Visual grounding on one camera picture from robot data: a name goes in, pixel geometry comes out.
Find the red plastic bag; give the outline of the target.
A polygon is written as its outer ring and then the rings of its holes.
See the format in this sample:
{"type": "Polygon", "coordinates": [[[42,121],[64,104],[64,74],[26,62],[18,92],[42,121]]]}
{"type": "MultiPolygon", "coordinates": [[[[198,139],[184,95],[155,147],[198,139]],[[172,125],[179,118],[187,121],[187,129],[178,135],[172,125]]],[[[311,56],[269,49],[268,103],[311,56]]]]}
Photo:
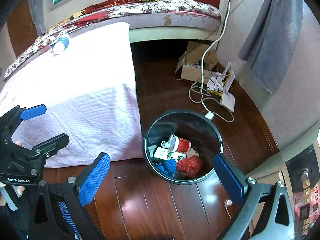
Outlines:
{"type": "Polygon", "coordinates": [[[190,158],[183,158],[177,162],[177,169],[189,178],[196,178],[203,165],[202,159],[193,155],[190,158]]]}

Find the red white paper cup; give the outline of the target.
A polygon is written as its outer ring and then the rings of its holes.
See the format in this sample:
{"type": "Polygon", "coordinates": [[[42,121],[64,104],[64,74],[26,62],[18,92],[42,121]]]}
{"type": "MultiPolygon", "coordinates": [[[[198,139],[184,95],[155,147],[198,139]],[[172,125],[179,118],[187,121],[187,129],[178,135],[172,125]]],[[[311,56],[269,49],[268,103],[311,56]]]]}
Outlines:
{"type": "Polygon", "coordinates": [[[188,152],[191,149],[191,142],[187,139],[183,139],[172,134],[169,137],[169,140],[172,143],[175,143],[173,152],[188,152]]]}

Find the dark blue cloth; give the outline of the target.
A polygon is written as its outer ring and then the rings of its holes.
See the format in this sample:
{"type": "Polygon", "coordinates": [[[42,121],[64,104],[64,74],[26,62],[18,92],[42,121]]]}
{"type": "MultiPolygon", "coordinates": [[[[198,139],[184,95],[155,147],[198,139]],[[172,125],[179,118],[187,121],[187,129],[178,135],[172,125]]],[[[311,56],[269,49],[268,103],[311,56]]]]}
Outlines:
{"type": "Polygon", "coordinates": [[[163,163],[155,163],[155,167],[159,172],[169,177],[173,177],[177,171],[175,159],[168,159],[163,163]]]}

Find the light blue face mask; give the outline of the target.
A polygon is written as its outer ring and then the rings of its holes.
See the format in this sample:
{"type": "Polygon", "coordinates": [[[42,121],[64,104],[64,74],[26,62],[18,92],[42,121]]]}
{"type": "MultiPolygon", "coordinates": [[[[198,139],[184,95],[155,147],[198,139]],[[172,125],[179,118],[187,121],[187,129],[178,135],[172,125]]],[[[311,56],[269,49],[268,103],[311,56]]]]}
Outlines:
{"type": "Polygon", "coordinates": [[[175,146],[175,143],[172,143],[172,142],[170,142],[170,141],[162,141],[162,142],[161,142],[161,147],[162,147],[162,148],[166,148],[166,149],[169,150],[170,152],[173,151],[174,146],[175,146]]]}

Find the black trash bucket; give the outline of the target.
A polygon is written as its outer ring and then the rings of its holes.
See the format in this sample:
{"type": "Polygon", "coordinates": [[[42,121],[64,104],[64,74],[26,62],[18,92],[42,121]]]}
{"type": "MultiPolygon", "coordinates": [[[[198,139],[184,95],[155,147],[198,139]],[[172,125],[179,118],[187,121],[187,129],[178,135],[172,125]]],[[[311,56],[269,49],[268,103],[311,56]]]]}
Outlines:
{"type": "Polygon", "coordinates": [[[153,120],[142,136],[144,158],[152,172],[176,185],[197,184],[213,175],[213,158],[223,153],[214,116],[171,110],[153,120]]]}

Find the green white carton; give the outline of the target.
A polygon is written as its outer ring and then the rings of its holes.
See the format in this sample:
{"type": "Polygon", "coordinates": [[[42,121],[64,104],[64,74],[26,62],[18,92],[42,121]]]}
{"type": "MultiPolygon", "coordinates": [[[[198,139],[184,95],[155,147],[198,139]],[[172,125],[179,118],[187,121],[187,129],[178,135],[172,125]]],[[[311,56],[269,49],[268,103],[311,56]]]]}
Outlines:
{"type": "Polygon", "coordinates": [[[187,155],[181,152],[170,152],[166,148],[157,147],[154,154],[153,159],[155,161],[166,161],[169,159],[174,159],[176,162],[179,162],[180,160],[186,158],[187,155]]]}

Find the blue patterned paper cup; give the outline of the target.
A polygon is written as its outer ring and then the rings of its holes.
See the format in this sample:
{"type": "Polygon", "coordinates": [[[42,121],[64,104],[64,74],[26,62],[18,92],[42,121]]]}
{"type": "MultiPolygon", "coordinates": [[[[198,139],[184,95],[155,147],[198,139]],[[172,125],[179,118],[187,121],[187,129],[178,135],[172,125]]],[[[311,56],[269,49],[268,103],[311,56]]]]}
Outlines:
{"type": "Polygon", "coordinates": [[[50,47],[54,54],[59,55],[63,53],[69,46],[71,37],[69,35],[62,35],[56,41],[54,41],[50,47]]]}

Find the brown wooden door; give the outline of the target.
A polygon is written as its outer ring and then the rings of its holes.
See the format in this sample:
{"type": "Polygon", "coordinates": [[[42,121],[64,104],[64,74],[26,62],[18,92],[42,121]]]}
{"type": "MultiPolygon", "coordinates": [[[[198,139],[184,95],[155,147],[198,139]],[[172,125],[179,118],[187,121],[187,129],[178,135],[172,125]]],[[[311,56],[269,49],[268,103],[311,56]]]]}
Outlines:
{"type": "Polygon", "coordinates": [[[7,20],[8,33],[16,56],[21,55],[37,39],[37,31],[28,0],[20,0],[7,20]]]}

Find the white wifi router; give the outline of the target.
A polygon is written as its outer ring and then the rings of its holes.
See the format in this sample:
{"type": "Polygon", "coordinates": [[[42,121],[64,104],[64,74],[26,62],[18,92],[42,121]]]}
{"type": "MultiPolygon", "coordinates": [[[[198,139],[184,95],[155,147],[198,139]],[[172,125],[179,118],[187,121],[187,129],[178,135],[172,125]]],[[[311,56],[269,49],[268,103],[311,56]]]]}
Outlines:
{"type": "Polygon", "coordinates": [[[223,72],[210,71],[207,88],[208,91],[220,97],[220,105],[230,112],[234,112],[235,98],[230,93],[232,83],[235,79],[234,72],[231,70],[232,63],[229,62],[223,72]]]}

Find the cardboard box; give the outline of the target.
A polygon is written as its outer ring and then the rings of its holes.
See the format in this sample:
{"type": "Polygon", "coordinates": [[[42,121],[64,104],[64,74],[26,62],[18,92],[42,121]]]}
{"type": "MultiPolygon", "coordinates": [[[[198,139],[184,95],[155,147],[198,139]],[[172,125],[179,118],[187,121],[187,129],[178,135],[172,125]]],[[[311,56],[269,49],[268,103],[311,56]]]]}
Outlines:
{"type": "MultiPolygon", "coordinates": [[[[199,42],[189,41],[186,51],[180,57],[175,73],[180,73],[181,79],[187,81],[201,82],[201,62],[208,45],[199,42]]],[[[210,71],[217,64],[217,54],[214,49],[210,50],[204,57],[203,76],[204,84],[207,84],[210,71]]]]}

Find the grey blue curtain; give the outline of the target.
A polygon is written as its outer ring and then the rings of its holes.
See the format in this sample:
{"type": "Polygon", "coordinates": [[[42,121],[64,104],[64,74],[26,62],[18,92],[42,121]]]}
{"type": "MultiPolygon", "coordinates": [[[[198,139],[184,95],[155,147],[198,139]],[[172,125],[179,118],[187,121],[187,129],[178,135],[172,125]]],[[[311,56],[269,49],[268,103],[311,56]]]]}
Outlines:
{"type": "Polygon", "coordinates": [[[270,94],[280,87],[303,22],[303,0],[264,0],[238,57],[270,94]]]}

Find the floral quilt bed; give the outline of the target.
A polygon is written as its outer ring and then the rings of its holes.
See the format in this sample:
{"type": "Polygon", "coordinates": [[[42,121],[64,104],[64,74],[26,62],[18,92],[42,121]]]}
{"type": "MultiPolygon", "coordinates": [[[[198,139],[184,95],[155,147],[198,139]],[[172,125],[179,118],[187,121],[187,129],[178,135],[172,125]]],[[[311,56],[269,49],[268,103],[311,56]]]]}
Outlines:
{"type": "Polygon", "coordinates": [[[221,12],[216,7],[193,0],[160,0],[157,2],[131,3],[99,9],[88,14],[82,12],[80,16],[72,20],[62,21],[38,37],[35,42],[7,68],[4,74],[4,80],[8,80],[10,76],[18,70],[21,64],[38,51],[53,44],[61,36],[70,34],[76,29],[99,22],[112,23],[124,20],[129,20],[129,25],[133,29],[169,26],[169,23],[161,23],[160,20],[156,19],[160,14],[203,16],[213,22],[219,22],[222,18],[221,12]]]}

